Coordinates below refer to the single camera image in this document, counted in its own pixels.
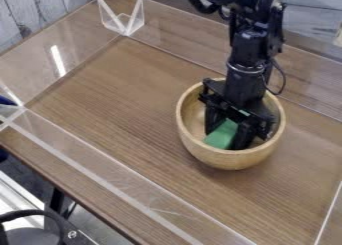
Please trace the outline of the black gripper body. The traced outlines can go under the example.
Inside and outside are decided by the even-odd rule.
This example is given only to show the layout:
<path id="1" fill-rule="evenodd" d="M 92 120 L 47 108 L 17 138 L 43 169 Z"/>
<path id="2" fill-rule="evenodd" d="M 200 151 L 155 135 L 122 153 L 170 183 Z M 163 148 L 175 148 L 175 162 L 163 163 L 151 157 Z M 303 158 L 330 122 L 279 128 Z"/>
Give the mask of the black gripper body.
<path id="1" fill-rule="evenodd" d="M 256 122 L 258 138 L 265 140 L 275 123 L 275 116 L 263 103 L 269 92 L 269 79 L 273 67 L 270 63 L 252 68 L 227 64 L 228 72 L 223 80 L 206 78 L 198 99 L 204 104 L 222 109 L 234 122 Z"/>

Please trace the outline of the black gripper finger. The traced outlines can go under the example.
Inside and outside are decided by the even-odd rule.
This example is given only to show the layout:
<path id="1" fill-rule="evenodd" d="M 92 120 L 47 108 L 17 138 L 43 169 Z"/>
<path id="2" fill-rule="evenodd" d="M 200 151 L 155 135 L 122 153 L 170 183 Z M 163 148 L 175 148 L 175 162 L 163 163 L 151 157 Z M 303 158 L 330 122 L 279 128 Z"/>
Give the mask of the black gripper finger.
<path id="1" fill-rule="evenodd" d="M 227 120 L 224 110 L 208 105 L 204 111 L 204 132 L 210 134 Z"/>
<path id="2" fill-rule="evenodd" d="M 232 146 L 234 150 L 244 150 L 252 143 L 258 136 L 259 124 L 256 122 L 243 121 L 238 124 L 238 131 L 234 136 Z"/>

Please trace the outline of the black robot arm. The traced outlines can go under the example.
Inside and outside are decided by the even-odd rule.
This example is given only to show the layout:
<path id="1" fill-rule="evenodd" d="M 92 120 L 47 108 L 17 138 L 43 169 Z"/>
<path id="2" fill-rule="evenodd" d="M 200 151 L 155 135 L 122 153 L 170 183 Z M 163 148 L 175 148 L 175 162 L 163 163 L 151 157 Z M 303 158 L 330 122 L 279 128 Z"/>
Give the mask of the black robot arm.
<path id="1" fill-rule="evenodd" d="M 206 78 L 199 100 L 204 104 L 203 142 L 223 150 L 244 150 L 267 139 L 275 117 L 263 103 L 271 73 L 279 69 L 283 0 L 188 0 L 196 11 L 216 13 L 228 22 L 231 53 L 223 80 Z"/>

